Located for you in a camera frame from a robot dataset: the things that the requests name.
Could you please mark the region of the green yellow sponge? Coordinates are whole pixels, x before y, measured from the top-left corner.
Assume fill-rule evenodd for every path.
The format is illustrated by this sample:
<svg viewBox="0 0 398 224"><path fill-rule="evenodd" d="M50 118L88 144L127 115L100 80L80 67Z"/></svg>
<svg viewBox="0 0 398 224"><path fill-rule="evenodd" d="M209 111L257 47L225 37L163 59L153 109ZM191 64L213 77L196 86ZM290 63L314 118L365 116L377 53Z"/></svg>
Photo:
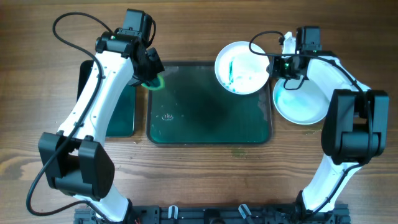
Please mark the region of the green yellow sponge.
<svg viewBox="0 0 398 224"><path fill-rule="evenodd" d="M157 75L156 78L154 78L151 81L142 83L141 86L150 91L157 91L157 90L161 90L165 87L165 81L161 75Z"/></svg>

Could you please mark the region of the pale blue plate bottom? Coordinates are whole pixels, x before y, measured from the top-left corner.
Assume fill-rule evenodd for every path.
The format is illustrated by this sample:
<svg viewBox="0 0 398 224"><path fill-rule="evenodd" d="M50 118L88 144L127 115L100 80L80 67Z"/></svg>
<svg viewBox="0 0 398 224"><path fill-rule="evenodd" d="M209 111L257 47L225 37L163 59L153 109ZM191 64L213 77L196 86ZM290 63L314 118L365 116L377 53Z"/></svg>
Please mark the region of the pale blue plate bottom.
<svg viewBox="0 0 398 224"><path fill-rule="evenodd" d="M289 102L282 115L286 120L300 125L310 125L321 121L327 114L329 99L321 89L305 80L298 90L286 90Z"/></svg>

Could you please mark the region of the white plate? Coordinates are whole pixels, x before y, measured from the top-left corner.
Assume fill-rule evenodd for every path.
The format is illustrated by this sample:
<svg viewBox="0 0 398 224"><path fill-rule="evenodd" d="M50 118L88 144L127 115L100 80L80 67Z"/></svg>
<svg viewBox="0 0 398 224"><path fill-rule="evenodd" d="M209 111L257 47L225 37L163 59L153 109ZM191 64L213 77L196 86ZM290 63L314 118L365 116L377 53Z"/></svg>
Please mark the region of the white plate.
<svg viewBox="0 0 398 224"><path fill-rule="evenodd" d="M248 95L260 90L269 80L270 64L256 44L238 41L224 47L215 60L215 76L231 93Z"/></svg>
<svg viewBox="0 0 398 224"><path fill-rule="evenodd" d="M278 80L272 92L274 106L280 114L285 113L287 103L289 102L289 96L284 88L284 82L285 80Z"/></svg>

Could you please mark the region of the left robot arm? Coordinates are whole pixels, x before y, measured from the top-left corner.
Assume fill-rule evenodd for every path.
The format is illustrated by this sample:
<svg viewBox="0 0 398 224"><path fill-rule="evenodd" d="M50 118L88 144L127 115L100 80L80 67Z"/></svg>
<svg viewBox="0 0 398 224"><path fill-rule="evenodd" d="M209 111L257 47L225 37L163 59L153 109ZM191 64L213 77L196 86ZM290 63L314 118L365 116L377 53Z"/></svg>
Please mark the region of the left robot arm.
<svg viewBox="0 0 398 224"><path fill-rule="evenodd" d="M39 177L49 187L85 204L105 223L135 223L131 201L114 186L115 166L104 150L109 121L126 86L159 90L164 66L152 42L156 24L144 11L128 9L122 27L106 29L91 54L83 90L54 134L43 133Z"/></svg>

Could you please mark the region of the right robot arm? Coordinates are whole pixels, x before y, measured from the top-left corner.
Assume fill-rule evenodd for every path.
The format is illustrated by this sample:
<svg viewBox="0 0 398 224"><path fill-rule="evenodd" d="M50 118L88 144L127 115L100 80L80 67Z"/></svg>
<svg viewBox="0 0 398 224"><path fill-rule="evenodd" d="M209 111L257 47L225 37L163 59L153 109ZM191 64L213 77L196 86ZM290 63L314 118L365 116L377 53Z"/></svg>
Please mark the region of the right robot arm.
<svg viewBox="0 0 398 224"><path fill-rule="evenodd" d="M279 44L282 52L272 54L267 67L277 79L278 112L297 124L323 121L323 158L298 196L301 219L310 219L333 210L349 179L382 154L389 96L359 82L333 52L323 50L318 27L281 34Z"/></svg>

